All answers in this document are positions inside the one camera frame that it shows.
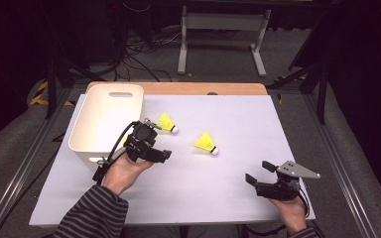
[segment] person's left hand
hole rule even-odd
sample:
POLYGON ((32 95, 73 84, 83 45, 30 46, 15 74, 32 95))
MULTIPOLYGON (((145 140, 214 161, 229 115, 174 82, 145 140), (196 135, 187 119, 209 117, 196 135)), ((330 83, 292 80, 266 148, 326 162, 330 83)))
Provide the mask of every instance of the person's left hand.
POLYGON ((153 164, 154 163, 148 161, 135 163, 124 153, 108 170, 103 186, 120 195, 134 184, 141 172, 153 164))
POLYGON ((269 200, 277 206, 289 235, 294 235, 308 228, 305 218, 307 208, 299 196, 289 201, 269 200))

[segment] white bin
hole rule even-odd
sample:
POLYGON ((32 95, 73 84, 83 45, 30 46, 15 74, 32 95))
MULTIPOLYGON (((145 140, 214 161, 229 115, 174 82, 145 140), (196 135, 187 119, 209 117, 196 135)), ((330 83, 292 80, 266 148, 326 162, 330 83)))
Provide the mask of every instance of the white bin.
POLYGON ((123 130, 140 119, 143 100, 144 89, 139 85, 92 86, 73 125, 69 147, 91 170, 96 170, 97 161, 108 157, 123 130))

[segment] yellow shuttlecock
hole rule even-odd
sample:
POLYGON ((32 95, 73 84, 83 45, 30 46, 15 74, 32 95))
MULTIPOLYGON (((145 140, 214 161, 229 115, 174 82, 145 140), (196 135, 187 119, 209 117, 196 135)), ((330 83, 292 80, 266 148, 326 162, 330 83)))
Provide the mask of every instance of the yellow shuttlecock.
POLYGON ((157 125, 163 130, 170 131, 173 134, 177 134, 179 132, 179 128, 175 125, 175 123, 173 123, 172 119, 166 112, 160 116, 157 121, 157 125))
POLYGON ((213 155, 218 154, 218 148, 214 145, 214 142, 207 132, 203 133, 194 145, 198 148, 209 151, 213 155))
POLYGON ((119 145, 124 145, 125 142, 126 142, 126 139, 128 139, 128 136, 127 135, 123 136, 122 139, 119 142, 119 145))

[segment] dark background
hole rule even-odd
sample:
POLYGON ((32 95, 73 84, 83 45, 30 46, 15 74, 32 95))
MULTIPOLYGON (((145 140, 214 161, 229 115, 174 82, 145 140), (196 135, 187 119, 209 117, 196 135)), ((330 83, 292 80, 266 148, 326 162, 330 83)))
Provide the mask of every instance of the dark background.
MULTIPOLYGON (((123 12, 115 19, 110 14, 116 5, 108 6, 101 1, 0 0, 0 130, 27 110, 27 95, 52 57, 64 56, 84 67, 111 61, 117 56, 111 43, 121 43, 128 27, 151 41, 149 29, 157 32, 178 24, 182 11, 179 6, 157 6, 159 11, 151 15, 123 12)), ((318 14, 305 10, 277 10, 269 27, 309 29, 317 19, 318 14)), ((316 52, 306 56, 315 59, 318 51, 325 51, 326 40, 343 35, 330 64, 329 83, 381 183, 381 2, 362 1, 344 21, 351 24, 348 31, 322 32, 314 43, 316 52)))

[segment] striped shirt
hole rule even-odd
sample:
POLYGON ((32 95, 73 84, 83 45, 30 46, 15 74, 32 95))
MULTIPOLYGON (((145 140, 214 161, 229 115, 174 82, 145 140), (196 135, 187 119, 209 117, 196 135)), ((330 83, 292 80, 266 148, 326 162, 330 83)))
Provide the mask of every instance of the striped shirt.
POLYGON ((126 200, 95 185, 64 216, 54 237, 120 237, 127 211, 126 200))

